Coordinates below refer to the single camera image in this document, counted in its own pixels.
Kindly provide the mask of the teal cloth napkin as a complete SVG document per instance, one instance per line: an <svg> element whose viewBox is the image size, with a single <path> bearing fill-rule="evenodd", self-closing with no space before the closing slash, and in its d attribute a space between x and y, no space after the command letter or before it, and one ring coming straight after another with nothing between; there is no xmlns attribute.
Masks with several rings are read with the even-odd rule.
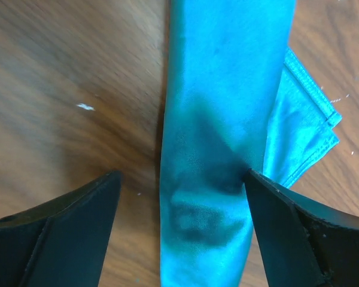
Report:
<svg viewBox="0 0 359 287"><path fill-rule="evenodd" d="M341 121L288 46L294 1L171 1L160 160L162 286L238 286L253 224L242 178L292 186Z"/></svg>

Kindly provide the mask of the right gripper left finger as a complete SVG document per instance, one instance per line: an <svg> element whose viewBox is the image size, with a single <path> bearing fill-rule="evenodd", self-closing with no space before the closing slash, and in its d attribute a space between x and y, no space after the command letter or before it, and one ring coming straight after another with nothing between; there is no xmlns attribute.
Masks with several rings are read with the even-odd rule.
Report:
<svg viewBox="0 0 359 287"><path fill-rule="evenodd" d="M0 219L0 286L98 286L121 191L111 171Z"/></svg>

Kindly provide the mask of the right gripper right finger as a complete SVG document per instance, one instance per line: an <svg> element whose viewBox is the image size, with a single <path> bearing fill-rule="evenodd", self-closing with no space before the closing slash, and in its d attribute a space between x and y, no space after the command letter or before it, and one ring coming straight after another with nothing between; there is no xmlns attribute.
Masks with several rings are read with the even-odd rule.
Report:
<svg viewBox="0 0 359 287"><path fill-rule="evenodd" d="M269 286L359 286L359 216L253 170L244 183Z"/></svg>

